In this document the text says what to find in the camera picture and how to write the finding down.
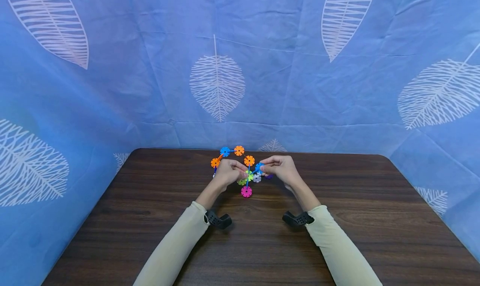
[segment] wooden table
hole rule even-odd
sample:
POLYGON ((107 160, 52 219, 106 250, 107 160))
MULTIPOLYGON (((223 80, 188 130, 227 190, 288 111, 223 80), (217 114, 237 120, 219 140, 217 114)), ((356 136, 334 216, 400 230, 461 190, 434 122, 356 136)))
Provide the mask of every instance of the wooden table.
MULTIPOLYGON (((271 153, 251 152, 257 161, 271 153)), ((217 151, 134 151, 57 262, 44 286, 130 286, 151 252, 208 184, 217 151)), ((292 153, 300 175, 385 286, 480 285, 480 265, 385 157, 292 153)), ((334 285, 300 213, 277 179, 231 185, 215 204, 227 232, 208 229, 175 285, 334 285)))

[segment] blue curtain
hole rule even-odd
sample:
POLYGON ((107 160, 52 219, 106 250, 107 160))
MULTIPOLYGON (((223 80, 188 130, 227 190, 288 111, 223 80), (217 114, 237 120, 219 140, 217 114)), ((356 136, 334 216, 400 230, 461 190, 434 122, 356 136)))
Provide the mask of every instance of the blue curtain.
POLYGON ((0 0, 0 284, 40 285, 139 147, 381 154, 479 260, 478 6, 0 0))

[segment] beige sleeve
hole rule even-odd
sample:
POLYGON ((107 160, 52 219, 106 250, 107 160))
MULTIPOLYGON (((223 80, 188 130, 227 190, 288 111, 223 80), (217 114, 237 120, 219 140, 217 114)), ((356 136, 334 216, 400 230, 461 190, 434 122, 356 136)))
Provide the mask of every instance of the beige sleeve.
POLYGON ((382 283, 345 232, 335 222, 327 207, 310 210, 315 221, 306 225, 315 244, 322 251, 337 286, 381 286, 382 283))
POLYGON ((203 220, 205 213, 202 205, 192 202, 143 265, 133 286, 173 285, 183 263, 209 226, 203 220))

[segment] wrist mount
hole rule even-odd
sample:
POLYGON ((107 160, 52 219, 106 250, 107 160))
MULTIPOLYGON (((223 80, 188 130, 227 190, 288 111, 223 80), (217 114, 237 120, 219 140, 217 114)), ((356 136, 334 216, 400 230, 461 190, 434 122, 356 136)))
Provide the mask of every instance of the wrist mount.
POLYGON ((306 211, 297 217, 291 214, 290 211, 287 211, 285 212, 285 214, 283 214, 282 219, 290 227, 300 227, 305 224, 313 223, 313 221, 315 220, 313 219, 313 217, 309 216, 309 214, 306 211))
POLYGON ((213 212, 212 210, 208 210, 205 213, 205 218, 208 222, 212 225, 217 227, 220 230, 226 229, 228 226, 232 224, 232 219, 230 215, 223 214, 220 218, 213 212))

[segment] leaf pattern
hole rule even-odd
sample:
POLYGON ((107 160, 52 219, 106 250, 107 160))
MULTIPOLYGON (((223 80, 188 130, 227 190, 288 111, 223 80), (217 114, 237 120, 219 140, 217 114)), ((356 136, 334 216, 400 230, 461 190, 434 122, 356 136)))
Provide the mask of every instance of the leaf pattern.
POLYGON ((123 163, 125 163, 125 161, 128 159, 130 154, 129 153, 114 153, 113 156, 117 160, 117 173, 118 173, 119 170, 121 169, 121 167, 123 166, 123 163))
POLYGON ((214 56, 203 56, 192 67, 190 90, 200 106, 217 121, 223 122, 245 94, 243 74, 228 56, 217 55, 214 36, 214 56))
POLYGON ((480 66, 451 59, 427 67, 398 97, 398 112, 412 129, 459 119, 480 103, 480 66))
POLYGON ((448 193, 446 191, 427 189, 421 187, 414 187, 420 196, 430 205, 438 216, 442 217, 447 211, 447 198, 448 193))
POLYGON ((322 41, 332 62, 353 37, 372 0, 325 0, 322 41))
POLYGON ((0 119, 0 206, 63 197, 68 173, 61 153, 22 127, 0 119))
POLYGON ((259 151, 264 152, 286 152, 284 147, 277 141, 277 139, 271 140, 269 143, 262 145, 258 148, 259 151))
POLYGON ((8 0, 25 29, 45 50, 88 68, 88 40, 70 0, 8 0))

